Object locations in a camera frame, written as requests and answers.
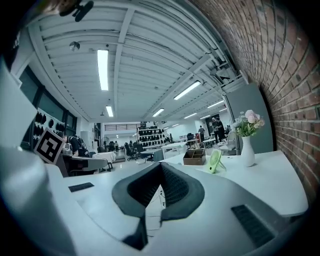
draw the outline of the black rubber pad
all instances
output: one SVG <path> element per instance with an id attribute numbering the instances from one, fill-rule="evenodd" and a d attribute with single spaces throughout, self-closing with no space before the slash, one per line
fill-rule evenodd
<path id="1" fill-rule="evenodd" d="M 70 186 L 69 189 L 71 192 L 76 192 L 76 191 L 85 190 L 91 187 L 94 187 L 94 185 L 90 182 L 87 182 L 79 185 Z"/>
<path id="2" fill-rule="evenodd" d="M 275 237 L 245 205 L 232 207 L 231 210 L 256 247 L 263 246 Z"/>

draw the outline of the sticker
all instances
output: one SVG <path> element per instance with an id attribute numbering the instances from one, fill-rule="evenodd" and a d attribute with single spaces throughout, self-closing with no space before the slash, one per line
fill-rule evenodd
<path id="1" fill-rule="evenodd" d="M 48 164 L 55 165 L 64 145 L 65 141 L 47 127 L 36 144 L 34 152 Z"/>

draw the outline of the ceiling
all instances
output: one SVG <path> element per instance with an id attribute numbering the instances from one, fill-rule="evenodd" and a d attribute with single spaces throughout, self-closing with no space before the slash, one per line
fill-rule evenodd
<path id="1" fill-rule="evenodd" d="M 46 16 L 28 31 L 54 86 L 95 123 L 180 120 L 195 112 L 191 119 L 198 119 L 223 108 L 207 109 L 222 94 L 245 85 L 240 76 L 229 84 L 210 76 L 212 69 L 228 63 L 226 47 L 172 0 L 96 0 L 80 22 L 71 15 Z M 70 50 L 73 41 L 80 44 L 78 51 Z M 101 49 L 109 50 L 108 91 L 101 91 L 99 82 Z M 197 80 L 201 85 L 174 100 Z M 114 117 L 108 117 L 106 105 Z M 164 111 L 152 117 L 159 108 Z"/>

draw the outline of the brick wall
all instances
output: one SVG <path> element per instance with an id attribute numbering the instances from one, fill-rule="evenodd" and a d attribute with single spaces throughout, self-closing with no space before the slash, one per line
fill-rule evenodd
<path id="1" fill-rule="evenodd" d="M 320 186 L 320 64 L 301 26 L 272 0 L 190 0 L 226 42 L 236 68 L 263 90 L 276 146 L 307 197 Z"/>

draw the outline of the white vase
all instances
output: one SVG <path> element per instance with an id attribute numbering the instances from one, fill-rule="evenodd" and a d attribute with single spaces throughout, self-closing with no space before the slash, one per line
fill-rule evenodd
<path id="1" fill-rule="evenodd" d="M 255 163 L 255 152 L 250 143 L 250 136 L 242 137 L 243 147 L 241 152 L 241 161 L 245 167 L 253 166 Z"/>

